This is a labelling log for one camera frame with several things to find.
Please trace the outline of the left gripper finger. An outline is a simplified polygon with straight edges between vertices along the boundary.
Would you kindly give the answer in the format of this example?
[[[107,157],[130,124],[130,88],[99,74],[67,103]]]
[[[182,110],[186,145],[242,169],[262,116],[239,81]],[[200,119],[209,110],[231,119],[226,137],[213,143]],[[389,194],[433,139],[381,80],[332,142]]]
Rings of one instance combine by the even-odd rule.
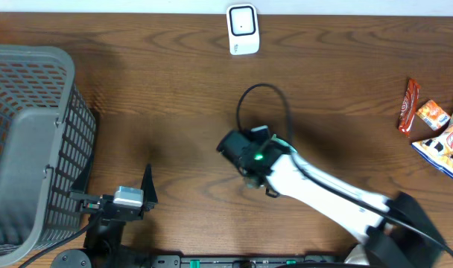
[[[143,190],[143,204],[156,205],[158,198],[153,184],[153,175],[151,164],[147,164],[142,179],[141,189]]]
[[[80,172],[76,180],[70,187],[71,193],[85,193],[88,187],[89,176],[92,170],[92,164],[94,161],[95,154],[91,153],[89,156],[84,169]]]

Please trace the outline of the yellow snack bag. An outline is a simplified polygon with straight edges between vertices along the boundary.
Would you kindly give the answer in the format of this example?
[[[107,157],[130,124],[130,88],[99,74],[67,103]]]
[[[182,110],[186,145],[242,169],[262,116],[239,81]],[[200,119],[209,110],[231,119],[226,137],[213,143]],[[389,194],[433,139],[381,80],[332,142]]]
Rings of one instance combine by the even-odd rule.
[[[416,141],[411,146],[436,169],[453,179],[453,113],[447,128],[437,137]]]

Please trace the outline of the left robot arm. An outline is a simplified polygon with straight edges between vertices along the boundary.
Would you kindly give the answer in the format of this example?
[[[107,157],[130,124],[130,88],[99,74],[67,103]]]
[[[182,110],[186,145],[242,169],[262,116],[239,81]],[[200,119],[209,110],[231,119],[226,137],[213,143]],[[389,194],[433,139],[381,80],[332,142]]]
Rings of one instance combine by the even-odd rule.
[[[76,210],[88,214],[88,224],[80,231],[83,247],[61,252],[52,267],[150,267],[148,253],[137,252],[121,244],[127,223],[142,220],[158,203],[153,185],[152,167],[148,164],[139,188],[120,186],[112,195],[86,193],[94,156],[69,188],[69,196],[78,202]]]

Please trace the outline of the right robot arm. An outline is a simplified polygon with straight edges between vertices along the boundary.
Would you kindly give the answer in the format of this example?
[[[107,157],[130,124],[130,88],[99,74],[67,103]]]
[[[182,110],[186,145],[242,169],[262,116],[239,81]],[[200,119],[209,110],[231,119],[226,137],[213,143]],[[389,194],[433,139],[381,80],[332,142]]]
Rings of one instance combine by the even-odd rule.
[[[446,250],[431,219],[406,193],[390,199],[356,188],[277,138],[243,141],[227,155],[256,187],[299,200],[348,231],[358,244],[345,267],[433,267]]]

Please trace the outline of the light blue tissue packet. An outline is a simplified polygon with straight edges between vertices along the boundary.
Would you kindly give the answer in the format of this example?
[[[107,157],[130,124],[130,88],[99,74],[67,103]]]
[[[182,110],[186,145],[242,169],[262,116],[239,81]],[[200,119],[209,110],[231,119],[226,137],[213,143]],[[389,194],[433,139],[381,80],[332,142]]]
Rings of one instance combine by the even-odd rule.
[[[270,140],[285,147],[288,152],[297,153],[297,150],[289,142],[280,138],[277,134],[273,134]]]

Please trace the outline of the orange tissue pack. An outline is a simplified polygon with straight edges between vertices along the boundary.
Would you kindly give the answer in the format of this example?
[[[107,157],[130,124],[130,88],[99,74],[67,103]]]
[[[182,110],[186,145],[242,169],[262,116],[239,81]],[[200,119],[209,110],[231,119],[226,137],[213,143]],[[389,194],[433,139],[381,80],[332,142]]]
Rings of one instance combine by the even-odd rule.
[[[433,100],[428,100],[416,114],[432,129],[438,130],[446,125],[451,116],[438,106]]]

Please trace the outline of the red chocolate bar wrapper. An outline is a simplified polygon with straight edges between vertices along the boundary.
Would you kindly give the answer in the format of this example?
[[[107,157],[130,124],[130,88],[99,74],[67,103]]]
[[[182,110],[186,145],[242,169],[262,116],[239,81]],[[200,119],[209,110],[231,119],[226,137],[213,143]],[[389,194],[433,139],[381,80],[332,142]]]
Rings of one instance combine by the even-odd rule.
[[[408,86],[402,101],[398,124],[399,132],[405,134],[407,137],[409,137],[411,133],[411,127],[416,114],[416,106],[419,100],[420,89],[421,86],[415,79],[410,78],[408,80]]]

